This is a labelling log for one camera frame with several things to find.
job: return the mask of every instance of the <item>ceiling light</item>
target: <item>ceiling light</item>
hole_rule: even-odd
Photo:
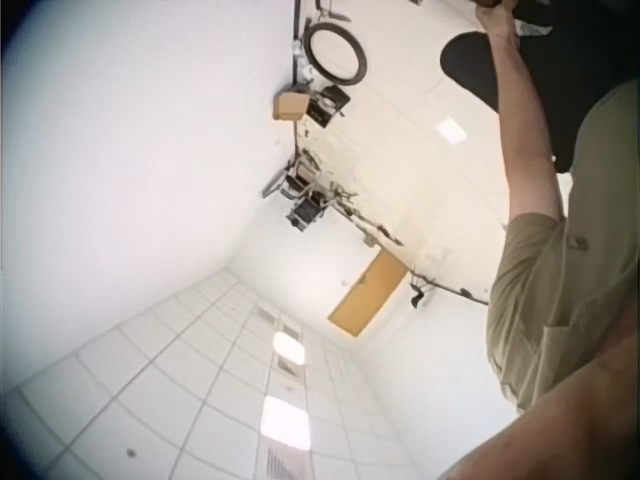
[[[302,344],[283,332],[273,337],[273,349],[287,360],[296,365],[304,365],[305,352]]]
[[[465,132],[460,125],[451,117],[436,127],[438,131],[446,138],[451,145],[458,145],[467,138]]]
[[[275,397],[264,399],[260,433],[298,450],[311,449],[309,414]]]

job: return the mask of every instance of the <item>wall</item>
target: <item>wall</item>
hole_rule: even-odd
[[[40,2],[3,57],[5,388],[221,268],[293,151],[293,2]]]
[[[275,330],[258,308],[301,334],[303,384],[272,368]],[[248,480],[265,395],[308,410],[315,480],[417,478],[350,354],[228,272],[121,323],[12,390],[2,420],[50,480]]]
[[[351,337],[327,317],[378,253],[333,209],[300,232],[286,219],[293,202],[276,193],[254,219],[229,269],[260,295],[343,344]]]
[[[416,311],[399,290],[358,361],[427,480],[516,418],[486,359],[486,307],[442,290]]]

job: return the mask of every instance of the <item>khaki shirt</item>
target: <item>khaki shirt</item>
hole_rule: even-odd
[[[572,173],[566,219],[509,223],[491,291],[489,362],[520,411],[592,358],[637,278],[637,80],[589,112]]]

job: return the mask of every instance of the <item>black pants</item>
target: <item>black pants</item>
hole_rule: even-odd
[[[563,173],[573,163],[578,130],[591,107],[637,76],[639,27],[634,14],[621,15],[589,0],[558,0],[551,12],[551,33],[522,37],[520,54],[542,101],[556,170]],[[440,65],[448,77],[498,111],[495,68],[485,34],[455,37],[444,47]]]

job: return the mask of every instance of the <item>cardboard box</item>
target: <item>cardboard box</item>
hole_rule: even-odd
[[[307,112],[309,94],[283,92],[273,100],[273,118],[275,120],[298,121]]]

